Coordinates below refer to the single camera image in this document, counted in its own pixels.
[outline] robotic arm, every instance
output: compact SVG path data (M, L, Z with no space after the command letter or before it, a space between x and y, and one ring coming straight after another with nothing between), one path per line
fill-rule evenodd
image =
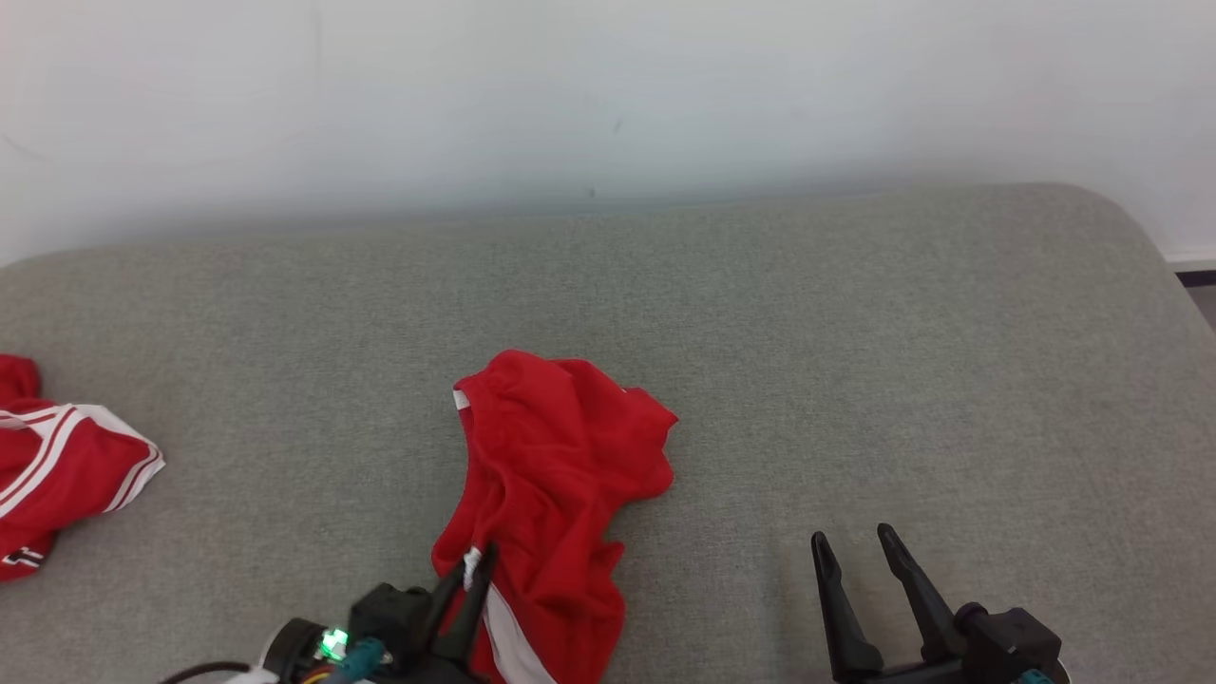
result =
M990 615L979 604L951 612L890 525L878 526L878 539L912 606L923 660L884 666L852 612L827 537L816 532L815 578L838 684L1069 684L1059 662L1059 637L1034 616L1021 609ZM444 634L439 629L463 581L460 565L434 592L381 584L351 606L345 630L292 619L271 639L259 667L210 663L162 684L181 684L214 669L247 671L227 684L484 684L486 678L469 668L469 657L496 557L490 544Z

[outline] teal connector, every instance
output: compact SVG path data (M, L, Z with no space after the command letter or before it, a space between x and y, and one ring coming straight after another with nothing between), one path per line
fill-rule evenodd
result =
M342 658L334 673L340 673L349 682L360 682L379 669L383 657L384 644L379 639L362 639L347 650L347 657Z
M1037 669L1028 669L1018 678L1018 684L1052 684L1052 680Z

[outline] black cable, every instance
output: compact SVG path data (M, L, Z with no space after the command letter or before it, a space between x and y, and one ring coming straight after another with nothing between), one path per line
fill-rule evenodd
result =
M203 665L196 665L195 667L182 669L161 684L181 684L187 679L193 679L199 674L207 674L208 672L249 672L249 666L236 661L204 662Z

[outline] wall baseboard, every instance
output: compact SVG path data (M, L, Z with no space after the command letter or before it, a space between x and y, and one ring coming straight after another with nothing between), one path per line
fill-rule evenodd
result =
M1216 270L1216 247L1189 252L1164 252L1165 262L1173 273Z

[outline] gray fabric surface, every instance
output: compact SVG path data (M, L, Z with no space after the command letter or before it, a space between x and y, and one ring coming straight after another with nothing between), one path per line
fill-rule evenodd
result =
M1190 295L1190 301L1199 307L1199 313L1204 314L1204 318L1207 319L1207 325L1216 327L1216 285L1192 287L1187 290L1187 295Z
M433 579L451 383L518 347L675 411L627 508L606 682L827 682L827 532L889 663L874 536L952 606L1029 609L1075 680L1216 667L1216 336L1139 229L1066 186L116 247L0 271L0 349L168 466L0 587L5 682L253 658L292 616Z

